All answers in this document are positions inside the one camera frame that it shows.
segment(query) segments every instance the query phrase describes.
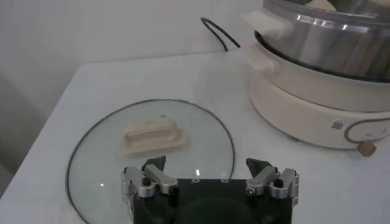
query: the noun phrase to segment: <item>label sticker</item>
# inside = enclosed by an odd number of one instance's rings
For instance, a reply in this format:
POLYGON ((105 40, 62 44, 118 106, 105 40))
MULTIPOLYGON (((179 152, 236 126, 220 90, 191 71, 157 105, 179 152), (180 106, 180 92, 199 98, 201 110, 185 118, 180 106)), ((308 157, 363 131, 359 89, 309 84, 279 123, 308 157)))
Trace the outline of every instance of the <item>label sticker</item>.
POLYGON ((345 124, 346 124, 345 121, 340 120, 340 119, 335 119, 331 123, 330 130, 332 130, 334 132, 339 132, 339 131, 341 131, 344 128, 345 124))

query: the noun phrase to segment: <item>screw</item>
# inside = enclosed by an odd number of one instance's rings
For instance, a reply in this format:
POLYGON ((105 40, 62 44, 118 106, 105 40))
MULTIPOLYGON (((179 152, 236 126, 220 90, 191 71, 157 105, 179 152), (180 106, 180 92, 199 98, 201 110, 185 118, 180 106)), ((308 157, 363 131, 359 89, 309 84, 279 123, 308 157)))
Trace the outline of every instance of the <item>screw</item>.
POLYGON ((149 177, 142 178, 142 185, 143 186, 150 186, 152 184, 152 180, 149 177))
POLYGON ((256 193, 255 189, 253 189, 253 188, 251 188, 251 187, 247 187, 247 188, 245 189, 245 191, 246 191, 246 195, 248 195, 248 196, 254 196, 255 193, 256 193))

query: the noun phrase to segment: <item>stainless steel pot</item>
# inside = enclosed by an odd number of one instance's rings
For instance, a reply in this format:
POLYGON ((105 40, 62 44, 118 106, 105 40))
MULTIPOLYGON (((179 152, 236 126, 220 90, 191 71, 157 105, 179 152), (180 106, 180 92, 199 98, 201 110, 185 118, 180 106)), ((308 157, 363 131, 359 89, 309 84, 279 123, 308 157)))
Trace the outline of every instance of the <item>stainless steel pot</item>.
POLYGON ((317 71, 370 82, 390 82, 390 8, 371 1, 329 0, 337 12, 295 2, 264 0, 264 8, 292 24, 275 39, 258 41, 280 57, 317 71))

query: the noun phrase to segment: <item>metal rim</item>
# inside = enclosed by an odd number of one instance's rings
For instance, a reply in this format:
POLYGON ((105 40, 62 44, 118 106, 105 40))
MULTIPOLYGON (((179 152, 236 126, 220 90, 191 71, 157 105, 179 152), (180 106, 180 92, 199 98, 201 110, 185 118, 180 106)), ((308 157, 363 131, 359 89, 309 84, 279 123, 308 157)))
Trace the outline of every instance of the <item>metal rim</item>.
POLYGON ((370 78, 367 78, 367 77, 360 77, 360 76, 355 76, 355 75, 348 75, 348 74, 344 74, 344 73, 340 73, 340 72, 336 72, 336 71, 332 71, 332 70, 329 70, 329 69, 323 69, 323 68, 320 68, 320 67, 317 67, 317 66, 313 66, 313 65, 310 65, 310 64, 307 64, 307 63, 304 63, 302 61, 299 61, 299 60, 296 60, 294 58, 291 58, 290 56, 287 56, 285 55, 284 53, 280 52, 279 50, 277 50, 276 48, 272 47, 271 45, 269 45, 264 39, 263 37, 261 36, 260 33, 258 33, 257 31, 255 31, 255 38, 256 40, 262 45, 264 46, 268 51, 272 52, 273 54, 275 54, 276 56, 286 60, 286 61, 290 61, 291 63, 294 63, 294 64, 297 64, 299 66, 303 66, 305 68, 308 68, 308 69, 311 69, 311 70, 315 70, 317 72, 323 72, 323 73, 326 73, 328 75, 333 75, 333 76, 336 76, 336 77, 341 77, 341 78, 345 78, 345 79, 354 79, 354 80, 359 80, 359 81, 364 81, 364 82, 372 82, 372 83, 390 83, 390 79, 370 79, 370 78))
POLYGON ((344 21, 350 23, 351 21, 355 21, 354 23, 370 24, 374 26, 375 25, 388 26, 388 22, 390 21, 388 16, 371 16, 371 15, 334 12, 334 11, 307 7, 305 5, 296 4, 286 0, 265 0, 264 4, 277 5, 277 7, 292 10, 296 13, 303 13, 305 15, 311 15, 314 17, 321 17, 321 18, 326 18, 329 20, 335 20, 340 22, 344 21))
POLYGON ((76 209, 73 201, 72 201, 72 198, 71 198, 71 195, 69 193, 69 170, 70 170, 70 167, 71 167, 71 164, 72 164, 72 160, 73 160, 73 157, 74 155, 76 154, 77 152, 77 149, 79 148, 79 146, 81 145, 81 143, 84 141, 84 139, 91 133, 92 130, 94 130, 95 127, 97 127, 100 123, 102 123, 103 121, 105 121, 107 118, 109 118, 110 116, 114 115, 115 113, 121 111, 121 110, 124 110, 126 108, 129 108, 129 107, 132 107, 132 106, 135 106, 135 105, 139 105, 139 104, 142 104, 142 103, 149 103, 149 102, 156 102, 156 101, 173 101, 173 102, 181 102, 181 103, 186 103, 186 104, 189 104, 189 105, 192 105, 192 106, 195 106, 203 111, 206 111, 209 115, 213 116, 221 125, 222 127, 224 128, 225 132, 227 133, 228 137, 229 137, 229 140, 230 140, 230 143, 232 145, 232 151, 233 151, 233 161, 232 161, 232 169, 230 171, 230 175, 229 175, 229 179, 232 178, 233 176, 233 172, 235 170, 235 161, 236 161, 236 151, 235 151, 235 146, 234 146, 234 142, 233 142, 233 138, 232 138, 232 135, 230 134, 229 130, 227 129, 226 125, 215 115, 213 114, 211 111, 209 111, 208 109, 205 109, 199 105, 196 105, 195 103, 191 103, 191 102, 188 102, 188 101, 185 101, 185 100, 180 100, 180 99, 149 99, 149 100, 142 100, 142 101, 139 101, 139 102, 135 102, 135 103, 131 103, 130 105, 127 105, 127 106, 124 106, 120 109, 117 109, 115 110, 114 112, 111 112, 110 114, 106 115, 105 117, 103 117, 102 119, 100 119, 99 121, 97 121, 92 127, 90 127, 90 129, 88 129, 88 131, 81 137, 81 139, 79 140, 79 142, 76 144, 72 154, 71 154, 71 157, 69 158, 69 161, 68 161, 68 164, 66 166, 66 173, 65 173, 65 193, 66 193, 66 197, 68 199, 68 203, 71 205, 73 211, 77 214, 77 216, 79 216, 79 218, 85 223, 85 224, 89 224, 88 221, 85 220, 85 218, 78 212, 78 210, 76 209))

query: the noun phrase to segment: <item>white wall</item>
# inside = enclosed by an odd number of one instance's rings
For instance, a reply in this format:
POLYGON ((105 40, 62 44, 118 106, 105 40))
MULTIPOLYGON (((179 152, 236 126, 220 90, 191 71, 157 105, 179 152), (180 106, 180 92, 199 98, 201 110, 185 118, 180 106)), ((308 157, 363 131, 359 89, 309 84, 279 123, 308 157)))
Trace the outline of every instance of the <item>white wall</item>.
POLYGON ((24 102, 24 111, 10 117, 0 108, 0 120, 33 113, 40 123, 31 130, 39 129, 83 62, 221 51, 201 16, 251 43, 253 31, 239 15, 261 5, 262 0, 0 0, 0 76, 14 89, 6 101, 24 102))

